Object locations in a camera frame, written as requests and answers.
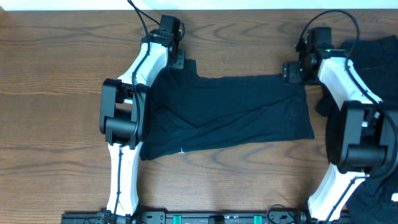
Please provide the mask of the dark green t-shirt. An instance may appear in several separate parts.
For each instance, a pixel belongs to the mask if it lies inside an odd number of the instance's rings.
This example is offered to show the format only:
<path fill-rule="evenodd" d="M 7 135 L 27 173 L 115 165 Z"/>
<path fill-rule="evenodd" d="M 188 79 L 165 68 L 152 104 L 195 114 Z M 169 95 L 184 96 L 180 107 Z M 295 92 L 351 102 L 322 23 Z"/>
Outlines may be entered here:
<path fill-rule="evenodd" d="M 250 142 L 314 139 L 302 85 L 281 75 L 205 78 L 194 60 L 163 70 L 152 84 L 151 124 L 140 157 L 219 149 Z"/>

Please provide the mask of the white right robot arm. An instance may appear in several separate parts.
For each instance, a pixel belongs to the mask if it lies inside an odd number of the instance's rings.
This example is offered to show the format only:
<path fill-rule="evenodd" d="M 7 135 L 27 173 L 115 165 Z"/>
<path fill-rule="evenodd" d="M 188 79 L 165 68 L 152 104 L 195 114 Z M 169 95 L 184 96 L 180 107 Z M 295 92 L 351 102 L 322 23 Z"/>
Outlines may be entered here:
<path fill-rule="evenodd" d="M 326 132 L 328 170 L 298 223 L 330 223 L 366 179 L 397 168 L 396 110 L 388 110 L 354 69 L 344 50 L 317 49 L 283 65 L 285 84 L 323 85 L 338 109 Z"/>

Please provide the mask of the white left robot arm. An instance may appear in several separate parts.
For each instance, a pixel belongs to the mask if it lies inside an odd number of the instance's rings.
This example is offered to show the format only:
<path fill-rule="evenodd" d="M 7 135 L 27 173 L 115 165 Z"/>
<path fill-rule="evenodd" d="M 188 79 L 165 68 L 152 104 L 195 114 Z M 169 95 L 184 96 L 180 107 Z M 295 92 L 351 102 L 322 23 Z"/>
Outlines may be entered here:
<path fill-rule="evenodd" d="M 183 31 L 153 30 L 141 40 L 132 65 L 117 79 L 107 78 L 101 92 L 99 129 L 111 157 L 111 188 L 106 211 L 111 222 L 134 216 L 139 153 L 150 128 L 149 93 L 166 68 L 182 69 Z"/>

